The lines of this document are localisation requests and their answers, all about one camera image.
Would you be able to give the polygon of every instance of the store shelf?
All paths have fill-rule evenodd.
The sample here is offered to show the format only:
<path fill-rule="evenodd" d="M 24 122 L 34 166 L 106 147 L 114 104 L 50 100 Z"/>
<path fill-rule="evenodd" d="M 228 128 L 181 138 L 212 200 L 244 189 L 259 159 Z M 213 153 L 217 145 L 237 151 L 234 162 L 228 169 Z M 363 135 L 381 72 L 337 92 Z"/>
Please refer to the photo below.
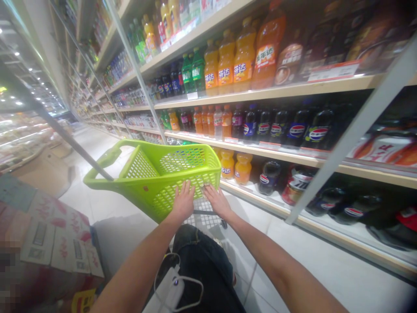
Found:
<path fill-rule="evenodd" d="M 326 159 L 319 159 L 314 158 L 311 156 L 300 155 L 296 154 L 298 150 L 293 150 L 294 152 L 291 153 L 291 149 L 282 149 L 283 151 L 276 151 L 276 150 L 268 150 L 262 147 L 259 147 L 255 144 L 250 145 L 243 145 L 243 144 L 235 144 L 235 143 L 228 143 L 224 141 L 210 139 L 208 137 L 198 135 L 195 133 L 187 133 L 187 132 L 172 132 L 172 131 L 165 131 L 165 136 L 174 137 L 177 139 L 193 141 L 197 143 L 208 144 L 210 146 L 219 147 L 223 149 L 230 149 L 234 151 L 250 153 L 254 155 L 259 155 L 262 157 L 268 157 L 276 160 L 282 160 L 292 163 L 297 163 L 301 165 L 311 166 L 320 168 L 322 164 L 326 161 Z M 351 163 L 349 165 L 346 164 L 339 165 L 336 172 L 367 178 L 370 180 L 376 180 L 383 183 L 390 183 L 394 185 L 399 185 L 403 187 L 409 187 L 413 189 L 417 189 L 417 175 L 414 177 L 411 176 L 403 176 L 399 173 L 390 173 L 387 172 L 385 169 L 378 169 L 375 164 L 375 167 L 372 169 L 363 168 L 355 166 Z"/>

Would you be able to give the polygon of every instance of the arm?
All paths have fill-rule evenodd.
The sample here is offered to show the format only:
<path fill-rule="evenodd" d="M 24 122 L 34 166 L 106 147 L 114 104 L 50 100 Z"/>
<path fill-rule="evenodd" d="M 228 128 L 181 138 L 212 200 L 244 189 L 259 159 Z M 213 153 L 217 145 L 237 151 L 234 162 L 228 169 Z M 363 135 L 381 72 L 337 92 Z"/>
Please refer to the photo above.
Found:
<path fill-rule="evenodd" d="M 104 288 L 92 312 L 141 312 L 162 264 L 166 249 L 182 222 L 194 210 L 195 186 L 182 184 L 175 191 L 172 212 L 132 252 Z"/>
<path fill-rule="evenodd" d="M 334 313 L 347 310 L 296 259 L 271 238 L 242 220 L 230 208 L 221 189 L 205 188 L 213 210 L 239 235 L 292 313 Z"/>

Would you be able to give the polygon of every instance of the price label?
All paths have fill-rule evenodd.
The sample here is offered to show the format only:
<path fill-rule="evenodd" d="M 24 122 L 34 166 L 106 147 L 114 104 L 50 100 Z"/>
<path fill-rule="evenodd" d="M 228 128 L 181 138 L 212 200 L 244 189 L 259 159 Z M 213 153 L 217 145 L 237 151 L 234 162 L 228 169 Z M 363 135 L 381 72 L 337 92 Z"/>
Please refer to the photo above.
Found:
<path fill-rule="evenodd" d="M 318 83 L 327 80 L 337 80 L 342 78 L 349 78 L 355 75 L 360 61 L 349 61 L 333 65 L 326 65 L 323 67 L 316 67 L 308 78 L 309 83 Z"/>

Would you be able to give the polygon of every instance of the floor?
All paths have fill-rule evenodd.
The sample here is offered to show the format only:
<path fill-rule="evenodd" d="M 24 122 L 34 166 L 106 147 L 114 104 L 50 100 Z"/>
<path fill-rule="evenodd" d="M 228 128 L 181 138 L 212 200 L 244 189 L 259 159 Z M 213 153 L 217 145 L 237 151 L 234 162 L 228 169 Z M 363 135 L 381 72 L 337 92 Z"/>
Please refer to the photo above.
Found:
<path fill-rule="evenodd" d="M 81 127 L 74 138 L 96 160 L 117 141 L 101 131 Z M 117 177 L 131 148 L 123 149 L 106 170 Z M 82 178 L 91 166 L 76 152 L 66 158 L 76 168 L 76 178 L 60 198 L 88 216 L 97 230 L 107 275 L 113 275 L 130 252 L 156 223 L 123 196 L 92 190 Z M 286 224 L 281 219 L 226 193 L 232 209 L 244 220 L 267 234 L 302 263 L 350 312 L 402 312 L 415 289 L 404 281 L 357 258 L 320 238 Z M 198 203 L 207 209 L 206 203 Z M 233 229 L 223 229 L 220 219 L 192 216 L 188 222 L 204 228 L 222 241 L 237 274 L 236 292 L 247 312 L 289 312 L 271 281 L 262 271 Z"/>

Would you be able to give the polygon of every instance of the shopping basket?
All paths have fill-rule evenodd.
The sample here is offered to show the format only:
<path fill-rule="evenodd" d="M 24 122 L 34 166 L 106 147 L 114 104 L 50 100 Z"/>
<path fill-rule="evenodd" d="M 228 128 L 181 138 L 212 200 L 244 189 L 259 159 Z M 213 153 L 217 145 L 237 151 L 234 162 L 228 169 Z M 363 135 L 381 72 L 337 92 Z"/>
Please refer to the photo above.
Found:
<path fill-rule="evenodd" d="M 218 187 L 222 166 L 208 145 L 163 146 L 140 140 L 121 140 L 98 160 L 101 167 L 112 165 L 121 154 L 120 147 L 135 150 L 113 181 L 97 179 L 98 172 L 91 169 L 84 183 L 98 190 L 117 192 L 135 204 L 155 222 L 162 222 L 171 212 L 175 188 L 190 180 L 195 186 L 194 199 L 202 197 L 201 187 L 210 183 Z"/>

